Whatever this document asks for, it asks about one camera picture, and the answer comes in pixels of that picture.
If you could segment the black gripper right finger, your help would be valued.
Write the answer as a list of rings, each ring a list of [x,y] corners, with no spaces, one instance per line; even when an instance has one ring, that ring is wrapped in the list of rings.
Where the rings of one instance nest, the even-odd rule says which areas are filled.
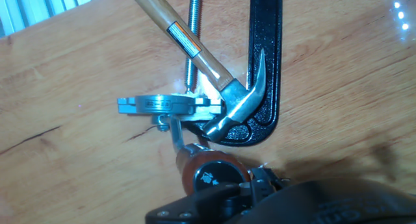
[[[270,168],[251,169],[250,183],[253,198],[266,198],[291,184],[289,178],[278,177]]]

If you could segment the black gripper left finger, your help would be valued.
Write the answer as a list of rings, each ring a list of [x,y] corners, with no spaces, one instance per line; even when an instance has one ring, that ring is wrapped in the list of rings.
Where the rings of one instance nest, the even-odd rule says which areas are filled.
[[[146,214],[146,224],[225,223],[250,208],[248,183],[223,183],[206,188]]]

